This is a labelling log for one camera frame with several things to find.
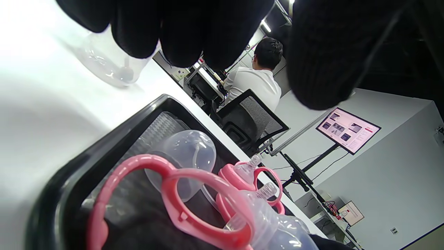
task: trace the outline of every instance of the power outlet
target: power outlet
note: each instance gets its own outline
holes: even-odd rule
[[[392,229],[390,229],[390,231],[392,232],[392,234],[398,233],[398,229],[396,229],[396,227],[393,227]]]
[[[176,81],[180,81],[189,73],[190,73],[190,71],[188,69],[177,68],[173,72],[173,77],[174,77],[174,79],[176,79]]]

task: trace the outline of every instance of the black stand pole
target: black stand pole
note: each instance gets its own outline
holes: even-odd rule
[[[307,172],[309,169],[311,169],[316,163],[320,162],[322,159],[324,159],[328,154],[333,152],[335,149],[339,147],[338,144],[335,144],[331,146],[329,149],[327,149],[324,153],[322,153],[320,156],[318,156],[314,161],[310,162],[302,171]]]
[[[308,192],[311,189],[316,194],[316,197],[318,198],[319,201],[325,202],[325,200],[316,191],[316,189],[314,189],[314,187],[312,186],[313,181],[310,180],[310,178],[305,174],[305,172],[307,170],[311,169],[316,163],[320,162],[323,158],[325,158],[328,154],[333,152],[338,147],[339,147],[338,144],[331,146],[324,153],[322,153],[320,156],[318,156],[314,161],[312,161],[310,164],[308,164],[304,169],[300,169],[298,167],[298,165],[287,154],[280,152],[280,154],[284,157],[284,159],[288,162],[288,164],[290,164],[290,166],[293,168],[293,173],[291,174],[290,179],[287,180],[284,184],[282,184],[282,187],[286,187],[290,183],[297,181],[301,185],[301,187],[304,189],[305,192]]]

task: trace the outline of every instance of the small monitor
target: small monitor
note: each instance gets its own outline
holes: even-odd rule
[[[355,225],[364,218],[364,216],[361,214],[359,209],[355,206],[355,204],[352,201],[348,202],[337,211],[339,213],[342,213],[346,210],[348,210],[349,212],[344,216],[344,219],[348,222],[350,226]]]
[[[356,154],[381,127],[336,108],[316,129],[350,154]]]

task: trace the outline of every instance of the glove finger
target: glove finger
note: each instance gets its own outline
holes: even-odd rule
[[[226,69],[241,55],[273,0],[219,0],[203,46],[205,62],[212,69]]]
[[[160,10],[157,0],[120,0],[111,22],[117,45],[135,58],[151,56],[160,35]]]
[[[110,23],[117,0],[56,0],[62,10],[84,28],[99,33]]]
[[[186,6],[175,0],[162,21],[160,41],[166,59],[174,66],[189,67],[200,57],[204,32],[207,32],[208,8],[212,1],[189,0]]]
[[[285,59],[298,100],[316,110],[347,100],[405,2],[296,1]]]

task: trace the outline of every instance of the desk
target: desk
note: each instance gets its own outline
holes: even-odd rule
[[[319,204],[319,206],[321,207],[322,211],[324,212],[324,217],[326,217],[327,219],[329,219],[333,224],[337,225],[337,227],[341,230],[341,232],[344,233],[344,235],[353,243],[353,245],[358,249],[358,250],[362,250],[361,246],[350,236],[350,234],[348,232],[346,232],[346,228],[348,223],[344,222],[344,221],[340,221],[338,220],[336,217],[334,217],[333,215],[331,215],[328,210],[324,207],[324,205],[322,204],[322,202],[317,198],[316,194],[310,190],[311,194],[313,195],[314,199],[316,200],[316,202]]]
[[[197,69],[199,67],[199,65],[200,65],[200,61],[195,63],[193,65],[193,68]],[[217,82],[214,81],[214,79],[207,73],[207,71],[205,71],[205,69],[203,67],[200,68],[198,73],[208,83],[208,85],[211,86],[211,88],[218,94],[218,96],[220,96],[222,98],[222,101],[225,100],[225,96],[220,92]]]
[[[0,40],[2,250],[23,249],[29,212],[60,167],[161,94],[181,102],[238,159],[248,160],[155,61],[148,63],[136,84],[112,87],[75,57],[72,49],[89,32],[55,1],[4,2],[2,7],[9,14],[2,13],[0,20],[11,24],[3,31],[15,34]],[[271,182],[264,174],[259,180]],[[282,202],[313,234],[325,237],[286,196]]]

